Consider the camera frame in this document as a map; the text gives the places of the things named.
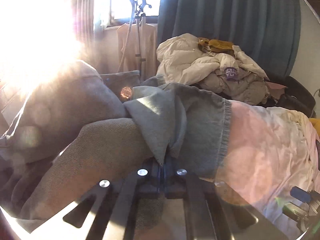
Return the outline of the mustard yellow garment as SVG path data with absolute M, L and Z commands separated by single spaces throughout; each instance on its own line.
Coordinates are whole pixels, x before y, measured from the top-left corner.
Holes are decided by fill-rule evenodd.
M 203 53 L 206 53 L 208 55 L 225 53 L 225 54 L 234 56 L 234 50 L 233 50 L 234 44 L 232 42 L 221 41 L 217 39 L 210 40 L 208 38 L 203 38 L 203 37 L 199 37 L 198 41 L 199 41 L 198 49 Z

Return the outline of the pink cream bed duvet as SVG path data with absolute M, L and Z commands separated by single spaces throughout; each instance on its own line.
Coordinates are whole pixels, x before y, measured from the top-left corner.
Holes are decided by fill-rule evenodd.
M 264 108 L 231 101 L 228 151 L 217 178 L 225 181 L 288 239 L 300 231 L 283 214 L 297 186 L 319 191 L 319 136 L 306 115 L 281 107 Z

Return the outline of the cream puffer jacket pile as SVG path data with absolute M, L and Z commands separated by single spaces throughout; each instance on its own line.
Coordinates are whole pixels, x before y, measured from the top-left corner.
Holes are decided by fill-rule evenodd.
M 234 56 L 208 55 L 198 49 L 198 42 L 198 37 L 189 33 L 162 42 L 157 48 L 157 73 L 167 83 L 195 85 L 249 105 L 267 102 L 268 76 L 239 46 L 233 46 Z M 226 80 L 227 67 L 239 70 L 238 81 Z

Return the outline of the teal left curtain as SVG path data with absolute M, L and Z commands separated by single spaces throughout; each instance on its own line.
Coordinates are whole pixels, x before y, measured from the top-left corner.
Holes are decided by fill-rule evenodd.
M 80 40 L 85 45 L 89 45 L 93 40 L 93 12 L 94 0 L 72 0 L 75 14 L 75 31 Z

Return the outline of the teal right curtain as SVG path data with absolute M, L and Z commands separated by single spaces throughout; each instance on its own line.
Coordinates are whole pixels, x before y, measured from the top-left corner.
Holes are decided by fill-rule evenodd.
M 161 0 L 157 41 L 184 33 L 230 41 L 267 72 L 285 77 L 300 27 L 299 0 Z

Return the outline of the grey denim jeans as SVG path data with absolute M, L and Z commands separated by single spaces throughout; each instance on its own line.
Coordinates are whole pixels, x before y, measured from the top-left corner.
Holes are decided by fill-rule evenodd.
M 1 136 L 1 207 L 34 230 L 99 180 L 167 154 L 214 178 L 231 117 L 215 93 L 138 72 L 101 77 L 78 61 L 37 87 Z

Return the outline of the garment steamer stand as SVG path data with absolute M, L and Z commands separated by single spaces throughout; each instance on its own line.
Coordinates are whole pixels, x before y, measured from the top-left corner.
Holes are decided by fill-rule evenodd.
M 118 73 L 124 71 L 124 61 L 126 57 L 126 51 L 129 44 L 129 38 L 132 30 L 132 25 L 135 22 L 136 26 L 136 43 L 137 43 L 137 51 L 135 52 L 135 57 L 138 59 L 138 70 L 140 74 L 143 72 L 143 64 L 146 62 L 146 58 L 144 55 L 145 45 L 143 44 L 143 31 L 144 25 L 146 24 L 146 15 L 144 12 L 144 7 L 147 5 L 149 8 L 152 8 L 150 4 L 146 2 L 146 0 L 141 0 L 141 3 L 138 3 L 138 0 L 130 0 L 131 3 L 131 16 L 129 20 L 129 27 L 126 33 L 126 38 L 124 42 L 123 49 L 120 50 L 121 57 L 120 57 L 120 64 L 118 67 Z

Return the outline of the teal curtain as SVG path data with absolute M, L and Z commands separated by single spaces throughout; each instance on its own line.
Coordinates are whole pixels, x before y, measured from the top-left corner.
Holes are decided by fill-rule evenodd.
M 75 14 L 75 31 L 80 40 L 85 45 L 89 45 L 93 40 L 93 12 L 94 0 L 72 0 Z
M 184 33 L 230 41 L 267 72 L 285 77 L 300 27 L 299 0 L 161 0 L 157 41 Z

